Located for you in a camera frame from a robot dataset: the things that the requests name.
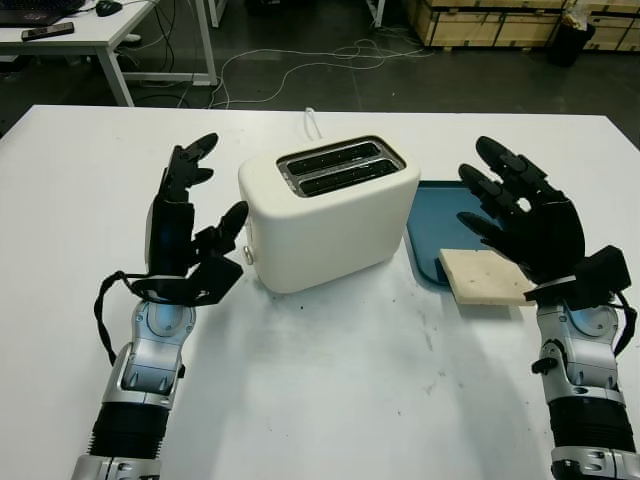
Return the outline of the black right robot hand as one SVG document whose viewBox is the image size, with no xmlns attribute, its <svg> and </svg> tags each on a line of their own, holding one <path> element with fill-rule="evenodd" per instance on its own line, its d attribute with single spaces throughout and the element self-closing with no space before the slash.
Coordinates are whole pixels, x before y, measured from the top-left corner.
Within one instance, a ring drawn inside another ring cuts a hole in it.
<svg viewBox="0 0 640 480">
<path fill-rule="evenodd" d="M 536 164 L 496 140 L 479 137 L 476 151 L 499 178 L 469 164 L 460 165 L 458 174 L 491 219 L 460 212 L 460 222 L 536 285 L 573 275 L 585 258 L 585 240 L 571 200 Z"/>
</svg>

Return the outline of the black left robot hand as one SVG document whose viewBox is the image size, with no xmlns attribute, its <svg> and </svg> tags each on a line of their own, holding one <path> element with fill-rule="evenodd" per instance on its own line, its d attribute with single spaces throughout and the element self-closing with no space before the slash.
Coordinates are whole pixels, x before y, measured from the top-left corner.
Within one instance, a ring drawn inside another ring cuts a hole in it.
<svg viewBox="0 0 640 480">
<path fill-rule="evenodd" d="M 244 201 L 235 203 L 218 225 L 194 231 L 195 207 L 189 190 L 213 177 L 214 170 L 199 162 L 218 141 L 216 133 L 209 133 L 186 147 L 173 148 L 147 217 L 145 258 L 152 276 L 184 277 L 191 268 L 236 248 L 236 238 L 248 217 Z"/>
</svg>

